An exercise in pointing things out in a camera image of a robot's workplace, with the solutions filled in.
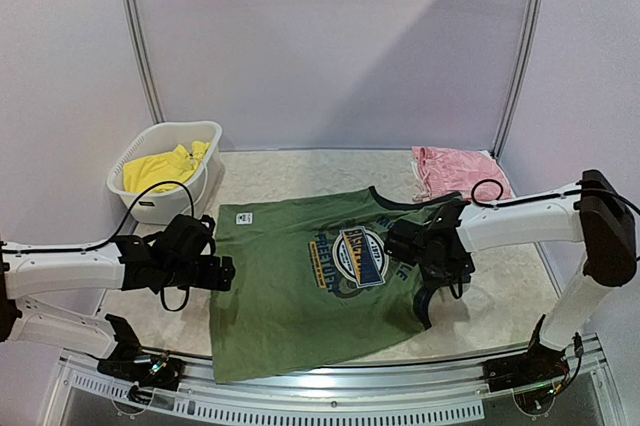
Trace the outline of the green sleeveless shirt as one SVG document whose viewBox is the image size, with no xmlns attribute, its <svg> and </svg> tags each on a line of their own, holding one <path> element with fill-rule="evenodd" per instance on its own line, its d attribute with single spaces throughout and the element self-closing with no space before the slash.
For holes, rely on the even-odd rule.
<svg viewBox="0 0 640 426">
<path fill-rule="evenodd" d="M 368 187 L 222 205 L 215 241 L 236 274 L 210 302 L 217 381 L 342 363 L 421 333 L 413 309 L 421 274 L 389 257 L 384 242 L 396 222 L 428 223 L 454 200 L 397 203 Z"/>
</svg>

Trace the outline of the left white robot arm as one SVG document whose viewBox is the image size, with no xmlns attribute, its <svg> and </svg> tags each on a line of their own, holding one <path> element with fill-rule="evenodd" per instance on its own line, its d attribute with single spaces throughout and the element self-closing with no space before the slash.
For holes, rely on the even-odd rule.
<svg viewBox="0 0 640 426">
<path fill-rule="evenodd" d="M 230 290 L 233 261 L 216 256 L 214 220 L 178 215 L 145 237 L 115 235 L 98 244 L 1 247 L 1 339 L 61 347 L 107 359 L 128 380 L 148 372 L 148 358 L 126 319 L 85 316 L 36 300 L 36 295 L 103 289 L 147 289 L 163 295 Z"/>
</svg>

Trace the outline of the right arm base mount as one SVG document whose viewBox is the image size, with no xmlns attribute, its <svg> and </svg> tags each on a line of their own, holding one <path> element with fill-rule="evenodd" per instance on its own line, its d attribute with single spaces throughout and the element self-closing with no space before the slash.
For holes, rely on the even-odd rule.
<svg viewBox="0 0 640 426">
<path fill-rule="evenodd" d="M 482 363 L 483 379 L 490 392 L 511 390 L 518 409 L 532 416 L 550 409 L 556 397 L 575 381 L 582 366 L 584 347 L 579 332 L 573 335 L 573 350 L 577 358 L 571 369 L 566 350 L 549 349 L 540 340 L 545 316 L 535 326 L 524 353 Z"/>
</svg>

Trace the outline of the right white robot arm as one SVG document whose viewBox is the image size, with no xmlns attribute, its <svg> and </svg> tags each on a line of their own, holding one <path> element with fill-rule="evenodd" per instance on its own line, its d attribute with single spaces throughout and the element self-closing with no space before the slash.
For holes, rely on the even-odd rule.
<svg viewBox="0 0 640 426">
<path fill-rule="evenodd" d="M 517 361 L 521 378 L 537 382 L 605 298 L 636 276 L 638 220 L 638 205 L 590 169 L 575 182 L 514 199 L 447 200 L 428 220 L 397 221 L 384 250 L 425 275 L 457 279 L 480 252 L 525 244 L 581 248 L 573 276 L 533 336 L 535 346 Z"/>
</svg>

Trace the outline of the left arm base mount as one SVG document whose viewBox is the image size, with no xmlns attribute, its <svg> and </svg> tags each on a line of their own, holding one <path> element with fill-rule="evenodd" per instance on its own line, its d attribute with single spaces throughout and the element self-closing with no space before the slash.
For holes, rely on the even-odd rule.
<svg viewBox="0 0 640 426">
<path fill-rule="evenodd" d="M 106 359 L 99 359 L 97 371 L 131 384 L 127 400 L 148 406 L 153 391 L 177 391 L 185 363 L 169 352 L 147 353 L 129 323 L 122 317 L 107 314 L 106 321 L 114 330 L 116 346 Z"/>
</svg>

